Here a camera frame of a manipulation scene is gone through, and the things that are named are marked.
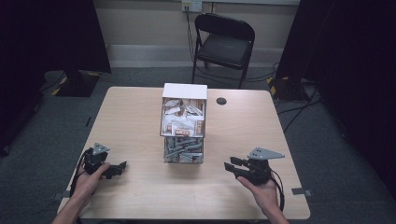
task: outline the cardboard box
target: cardboard box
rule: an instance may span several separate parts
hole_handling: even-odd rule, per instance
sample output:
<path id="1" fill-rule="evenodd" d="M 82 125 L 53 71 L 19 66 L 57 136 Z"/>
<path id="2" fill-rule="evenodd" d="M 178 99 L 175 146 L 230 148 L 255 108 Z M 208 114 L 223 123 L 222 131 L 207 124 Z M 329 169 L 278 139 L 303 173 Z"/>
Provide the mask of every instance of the cardboard box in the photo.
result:
<path id="1" fill-rule="evenodd" d="M 160 136 L 205 137 L 207 86 L 165 83 Z"/>

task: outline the forearm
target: forearm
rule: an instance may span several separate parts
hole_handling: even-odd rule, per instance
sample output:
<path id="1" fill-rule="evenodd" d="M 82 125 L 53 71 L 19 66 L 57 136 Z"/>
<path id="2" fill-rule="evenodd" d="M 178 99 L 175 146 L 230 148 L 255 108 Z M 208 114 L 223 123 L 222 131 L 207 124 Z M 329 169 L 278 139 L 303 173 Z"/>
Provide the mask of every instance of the forearm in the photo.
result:
<path id="1" fill-rule="evenodd" d="M 58 216 L 52 221 L 52 224 L 58 223 L 76 223 L 79 213 L 84 207 L 84 201 L 80 199 L 71 198 L 64 205 Z"/>
<path id="2" fill-rule="evenodd" d="M 289 224 L 285 215 L 283 215 L 282 211 L 280 211 L 278 207 L 265 211 L 264 214 L 268 217 L 271 224 Z"/>

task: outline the wall outlet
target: wall outlet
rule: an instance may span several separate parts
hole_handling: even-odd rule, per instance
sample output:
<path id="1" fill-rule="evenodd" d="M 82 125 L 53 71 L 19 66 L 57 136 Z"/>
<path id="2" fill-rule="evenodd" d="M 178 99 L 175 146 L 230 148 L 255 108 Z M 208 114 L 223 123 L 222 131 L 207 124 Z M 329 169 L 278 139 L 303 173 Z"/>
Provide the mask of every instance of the wall outlet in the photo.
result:
<path id="1" fill-rule="evenodd" d="M 192 11 L 192 1 L 191 0 L 182 0 L 181 1 L 181 11 Z"/>
<path id="2" fill-rule="evenodd" d="M 181 11 L 202 12 L 202 0 L 182 0 Z"/>

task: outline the wall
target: wall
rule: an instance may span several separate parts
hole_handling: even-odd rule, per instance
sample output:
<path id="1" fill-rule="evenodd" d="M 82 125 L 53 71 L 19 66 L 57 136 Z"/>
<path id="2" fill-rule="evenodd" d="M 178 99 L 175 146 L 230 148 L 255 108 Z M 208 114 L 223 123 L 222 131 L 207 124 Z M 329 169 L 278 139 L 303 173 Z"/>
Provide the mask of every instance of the wall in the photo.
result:
<path id="1" fill-rule="evenodd" d="M 180 1 L 93 2 L 108 45 L 188 46 Z M 283 49 L 297 6 L 203 3 L 203 12 L 212 10 L 248 22 L 256 31 L 255 48 Z M 193 41 L 196 15 L 190 14 Z"/>

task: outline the chair back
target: chair back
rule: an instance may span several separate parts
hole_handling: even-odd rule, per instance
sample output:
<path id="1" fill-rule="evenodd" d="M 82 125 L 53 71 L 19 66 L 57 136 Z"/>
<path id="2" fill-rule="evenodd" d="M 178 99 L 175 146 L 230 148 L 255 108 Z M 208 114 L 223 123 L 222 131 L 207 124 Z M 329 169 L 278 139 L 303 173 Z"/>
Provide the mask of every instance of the chair back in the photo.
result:
<path id="1" fill-rule="evenodd" d="M 220 16 L 213 13 L 204 13 L 196 17 L 195 29 L 215 35 L 226 35 L 229 37 L 254 42 L 255 33 L 253 28 L 245 21 Z"/>

